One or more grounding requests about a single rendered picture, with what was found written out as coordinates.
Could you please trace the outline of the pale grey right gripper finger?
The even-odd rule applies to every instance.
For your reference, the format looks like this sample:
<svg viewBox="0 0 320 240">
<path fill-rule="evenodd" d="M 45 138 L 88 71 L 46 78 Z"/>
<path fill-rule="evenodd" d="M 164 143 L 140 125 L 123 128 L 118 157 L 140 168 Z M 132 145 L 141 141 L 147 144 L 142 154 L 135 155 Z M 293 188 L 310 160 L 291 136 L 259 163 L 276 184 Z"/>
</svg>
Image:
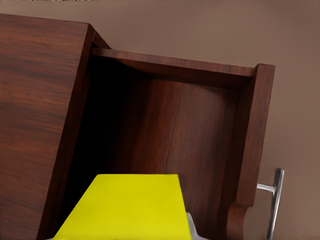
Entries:
<svg viewBox="0 0 320 240">
<path fill-rule="evenodd" d="M 192 240 L 201 240 L 200 236 L 197 233 L 193 218 L 189 212 L 186 212 L 187 216 L 187 221 L 188 221 L 188 226 L 189 226 L 189 231 L 191 235 Z"/>
</svg>

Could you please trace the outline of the yellow block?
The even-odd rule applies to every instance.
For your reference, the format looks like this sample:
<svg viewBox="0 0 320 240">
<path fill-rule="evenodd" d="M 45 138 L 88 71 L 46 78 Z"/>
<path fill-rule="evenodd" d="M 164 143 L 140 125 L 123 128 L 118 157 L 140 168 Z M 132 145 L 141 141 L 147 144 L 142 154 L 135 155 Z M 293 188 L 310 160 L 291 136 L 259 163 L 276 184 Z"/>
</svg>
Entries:
<svg viewBox="0 0 320 240">
<path fill-rule="evenodd" d="M 176 174 L 99 174 L 52 240 L 191 240 Z"/>
</svg>

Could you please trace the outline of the dark wooden drawer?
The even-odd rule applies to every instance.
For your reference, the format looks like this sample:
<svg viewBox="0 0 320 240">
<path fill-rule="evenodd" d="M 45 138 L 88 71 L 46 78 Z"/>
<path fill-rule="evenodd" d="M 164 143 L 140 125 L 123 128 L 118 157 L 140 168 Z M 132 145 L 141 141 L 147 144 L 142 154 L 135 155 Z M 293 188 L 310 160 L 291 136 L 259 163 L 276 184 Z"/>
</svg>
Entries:
<svg viewBox="0 0 320 240">
<path fill-rule="evenodd" d="M 275 70 L 94 48 L 58 224 L 98 174 L 177 174 L 198 234 L 242 240 Z"/>
</svg>

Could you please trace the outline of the dark wooden cabinet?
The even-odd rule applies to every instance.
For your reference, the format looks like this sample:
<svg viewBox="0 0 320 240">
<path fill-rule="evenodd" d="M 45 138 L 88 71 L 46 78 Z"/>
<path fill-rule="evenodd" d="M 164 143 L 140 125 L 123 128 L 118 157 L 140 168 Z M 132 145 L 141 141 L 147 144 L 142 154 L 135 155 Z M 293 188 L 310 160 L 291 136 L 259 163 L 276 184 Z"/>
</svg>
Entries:
<svg viewBox="0 0 320 240">
<path fill-rule="evenodd" d="M 90 82 L 89 23 L 0 13 L 0 240 L 55 235 Z"/>
</svg>

